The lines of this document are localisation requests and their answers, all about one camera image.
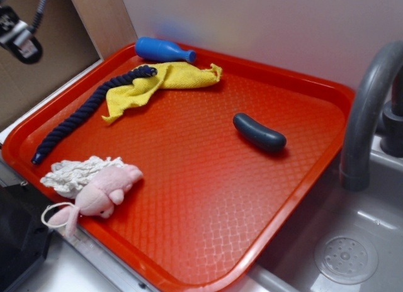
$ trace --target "yellow cloth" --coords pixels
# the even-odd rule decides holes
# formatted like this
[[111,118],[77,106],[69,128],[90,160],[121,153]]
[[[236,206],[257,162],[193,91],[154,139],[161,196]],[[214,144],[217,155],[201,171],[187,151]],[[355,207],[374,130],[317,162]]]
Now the yellow cloth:
[[166,62],[149,65],[158,70],[157,75],[136,78],[133,84],[110,89],[106,93],[109,117],[102,116],[107,123],[118,119],[128,108],[147,104],[158,89],[195,89],[212,86],[220,81],[222,69],[211,64],[211,69],[200,70],[187,62]]

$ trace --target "gray faucet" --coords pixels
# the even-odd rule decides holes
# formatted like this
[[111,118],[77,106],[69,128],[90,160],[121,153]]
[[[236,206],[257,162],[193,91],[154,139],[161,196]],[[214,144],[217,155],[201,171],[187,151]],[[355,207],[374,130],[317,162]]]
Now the gray faucet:
[[[392,100],[384,104],[390,88]],[[389,43],[376,54],[358,87],[341,151],[344,189],[360,191],[369,186],[370,152],[381,112],[385,128],[381,149],[403,157],[403,41]]]

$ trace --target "pink stuffed toy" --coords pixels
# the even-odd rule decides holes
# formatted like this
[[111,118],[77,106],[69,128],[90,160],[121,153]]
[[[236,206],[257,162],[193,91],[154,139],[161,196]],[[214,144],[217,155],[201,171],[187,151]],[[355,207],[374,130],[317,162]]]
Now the pink stuffed toy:
[[[109,218],[115,205],[123,202],[125,193],[133,184],[143,178],[143,173],[133,165],[123,168],[108,166],[100,170],[94,178],[81,190],[76,197],[75,204],[70,202],[57,203],[49,206],[42,213],[42,222],[50,228],[66,225],[65,236],[71,237],[76,232],[78,216],[94,216]],[[68,205],[52,216],[48,222],[45,214],[56,206]]]

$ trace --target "orange tray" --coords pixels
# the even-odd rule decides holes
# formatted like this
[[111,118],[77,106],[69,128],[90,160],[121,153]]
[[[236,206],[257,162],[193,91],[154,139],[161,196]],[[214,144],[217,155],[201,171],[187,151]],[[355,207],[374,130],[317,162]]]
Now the orange tray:
[[[192,49],[195,66],[223,68],[218,84],[158,90],[110,126],[103,103],[42,164],[31,164],[46,134],[99,85],[147,63],[131,45],[25,120],[2,148],[56,202],[65,199],[40,183],[55,162],[97,155],[138,166],[144,180],[111,218],[80,224],[162,291],[218,291],[247,271],[338,153],[354,96],[333,82]],[[284,134],[285,149],[267,154],[245,141],[232,123],[238,112]]]

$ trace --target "dark blue rope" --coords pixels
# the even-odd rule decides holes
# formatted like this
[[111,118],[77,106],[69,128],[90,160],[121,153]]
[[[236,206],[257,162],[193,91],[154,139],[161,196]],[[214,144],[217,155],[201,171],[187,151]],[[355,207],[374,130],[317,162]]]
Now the dark blue rope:
[[112,78],[104,82],[98,87],[95,92],[82,104],[73,114],[65,119],[62,123],[57,125],[41,142],[38,146],[35,155],[31,162],[33,164],[40,164],[54,149],[54,147],[66,136],[72,133],[78,126],[82,125],[101,105],[105,100],[106,93],[113,87],[126,86],[133,83],[133,80],[141,77],[151,77],[157,74],[157,69],[143,65],[130,72]]

